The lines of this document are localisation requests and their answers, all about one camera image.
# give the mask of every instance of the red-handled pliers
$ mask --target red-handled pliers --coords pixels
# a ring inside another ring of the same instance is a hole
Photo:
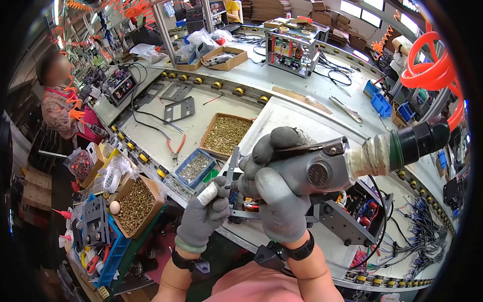
[[[168,139],[168,148],[170,149],[171,151],[171,154],[173,155],[173,165],[176,165],[177,161],[178,161],[178,153],[180,153],[181,151],[181,148],[183,147],[183,145],[185,144],[185,139],[186,139],[186,134],[183,134],[183,140],[181,141],[181,145],[179,146],[178,150],[176,151],[176,153],[173,151],[173,149],[171,149],[171,146],[170,146],[170,139]]]

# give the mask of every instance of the assembly line workbench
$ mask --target assembly line workbench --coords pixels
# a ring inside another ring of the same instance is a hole
[[[264,58],[255,54],[253,52],[253,46],[251,45],[236,44],[234,47],[247,50],[248,57],[255,60],[255,62]],[[342,59],[336,57],[332,58],[331,56],[328,56],[328,59],[339,65],[350,67],[350,64]],[[149,64],[144,60],[140,60],[138,63],[147,68],[147,78],[144,83],[140,84],[137,92],[138,94],[153,80],[157,79],[163,70],[175,70],[171,64],[166,64],[166,59],[156,64]],[[146,76],[146,71],[143,68],[139,68],[139,71],[136,68],[131,70],[138,82],[141,78]],[[327,74],[327,69],[321,66],[317,66],[317,71]],[[365,71],[355,71],[352,74],[353,84],[344,87],[351,97],[336,87],[329,79],[317,74],[312,74],[311,77],[303,79],[288,72],[283,72],[277,68],[272,68],[268,65],[254,64],[250,60],[242,63],[229,72],[212,70],[202,66],[193,73],[196,73],[199,76],[216,77],[222,81],[233,81],[245,86],[255,87],[270,92],[274,96],[264,107],[252,106],[226,96],[221,96],[219,99],[203,106],[203,103],[220,96],[220,94],[216,91],[203,91],[195,86],[188,93],[188,96],[192,96],[195,100],[196,113],[190,118],[176,122],[176,126],[183,129],[186,133],[186,142],[178,156],[178,164],[183,162],[187,156],[199,147],[201,137],[206,131],[211,118],[217,112],[243,116],[246,118],[256,118],[253,125],[239,144],[240,152],[242,154],[249,154],[260,137],[270,133],[273,128],[279,126],[291,126],[302,129],[318,142],[346,136],[349,139],[349,144],[351,146],[361,145],[368,137],[384,133],[388,129],[394,129],[395,127],[390,118],[384,119],[383,121],[379,117],[370,104],[370,99],[362,92],[366,82],[373,78],[371,74]],[[272,91],[273,86],[292,90],[302,95],[310,95],[328,108],[332,114],[327,114],[290,97],[274,93]],[[364,122],[358,124],[352,120],[343,110],[328,100],[328,97],[331,95],[357,110]],[[119,107],[114,107],[101,98],[94,106],[94,110],[105,125],[110,125],[114,122],[117,116],[127,108],[129,103],[129,96]],[[158,100],[155,96],[151,102],[144,104],[140,109],[162,117],[164,114],[164,103]],[[150,116],[136,114],[136,118],[141,122],[158,127],[166,132],[166,134],[171,137],[171,146],[174,146],[174,148],[177,148],[181,143],[182,135],[174,128],[164,126],[162,122],[159,122]],[[132,139],[140,149],[145,151],[159,164],[163,165],[170,171],[176,169],[172,163],[171,153],[166,146],[166,139],[162,134],[156,130],[138,124],[134,121],[132,116],[124,121],[121,130],[125,135]],[[150,177],[156,177],[151,171],[145,169],[144,166],[143,171]],[[439,176],[438,170],[429,155],[421,158],[414,164],[413,174],[431,191],[436,199],[439,201],[443,200],[442,186],[445,184],[445,180]],[[413,198],[412,194],[414,192],[409,192],[404,186],[389,176],[378,176],[376,177],[376,182],[381,190],[395,194],[395,207],[403,207],[407,201],[410,201]],[[178,201],[178,203],[182,207],[186,207],[187,201]],[[396,212],[393,213],[393,216],[398,220],[403,232],[407,236],[410,236],[411,233],[407,230],[409,227],[409,221]],[[269,241],[265,236],[259,221],[251,220],[242,222],[241,224],[225,223],[217,231],[251,252],[256,252],[258,246],[266,244]],[[314,235],[315,241],[324,252],[336,285],[357,288],[357,285],[354,283],[349,283],[344,280],[344,276],[346,275],[347,269],[354,258],[356,250],[359,249],[359,246],[344,246],[342,240],[321,223],[315,223],[311,228],[311,232]],[[396,226],[391,221],[387,223],[386,232],[395,241],[404,241]],[[451,236],[448,235],[448,247],[450,242]],[[387,256],[387,254],[382,253],[380,258],[385,256]],[[376,259],[375,256],[371,258],[371,263],[376,264]],[[411,262],[411,259],[411,257],[408,257],[397,265],[387,269],[380,269],[377,274],[403,278],[408,272],[408,265]],[[439,270],[439,266],[440,264],[430,266],[423,271],[422,274],[417,276],[417,278],[429,279],[435,277]],[[396,290],[413,290],[413,288],[395,288],[394,291]],[[388,291],[388,288],[381,288],[380,291]]]

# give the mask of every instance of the floral shirt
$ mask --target floral shirt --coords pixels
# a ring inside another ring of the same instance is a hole
[[[49,87],[61,94],[68,94],[64,92],[64,87]],[[42,98],[42,116],[47,126],[57,130],[64,139],[69,140],[78,132],[84,134],[84,125],[76,120],[71,124],[71,117],[69,111],[74,107],[75,103],[66,103],[67,98],[52,91],[45,90]]]

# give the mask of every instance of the pink apron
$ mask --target pink apron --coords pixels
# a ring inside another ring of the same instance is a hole
[[[50,91],[50,92],[57,93],[58,95],[61,95],[61,96],[65,97],[65,98],[67,98],[67,99],[69,99],[72,96],[72,94],[73,94],[74,95],[74,100],[77,100],[78,99],[77,95],[74,93],[73,90],[71,90],[69,94],[62,93],[60,91],[51,89],[49,87],[45,87],[45,90]],[[102,126],[102,124],[97,119],[97,115],[94,112],[94,110],[92,110],[89,106],[85,106],[84,105],[82,107],[82,111],[84,112],[84,117],[83,117],[84,122],[89,123],[91,125],[96,125],[96,126],[101,127],[101,128],[104,129],[104,127]],[[90,142],[95,142],[96,144],[99,144],[102,141],[102,138],[101,137],[99,137],[99,136],[95,135],[94,133],[92,133],[92,131],[89,128],[87,128],[87,127],[84,127],[84,134],[82,134],[80,132],[77,132],[77,135],[79,135],[80,137],[85,138],[86,140],[88,140]]]

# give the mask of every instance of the gloved hand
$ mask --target gloved hand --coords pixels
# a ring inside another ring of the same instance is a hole
[[[226,179],[215,177],[197,197],[190,199],[174,238],[178,248],[189,253],[206,250],[208,237],[230,215],[229,190],[223,188]]]
[[[259,205],[263,230],[277,242],[294,242],[302,237],[307,228],[305,214],[310,208],[310,199],[308,195],[294,195],[283,178],[274,169],[265,166],[276,148],[313,143],[315,141],[301,130],[278,127],[262,137],[252,154],[244,157],[239,164],[244,171],[240,176],[240,193],[246,197],[263,199],[264,202]]]
[[[81,92],[79,92],[78,97],[85,102],[91,91],[91,85],[85,85],[84,88],[81,89]]]

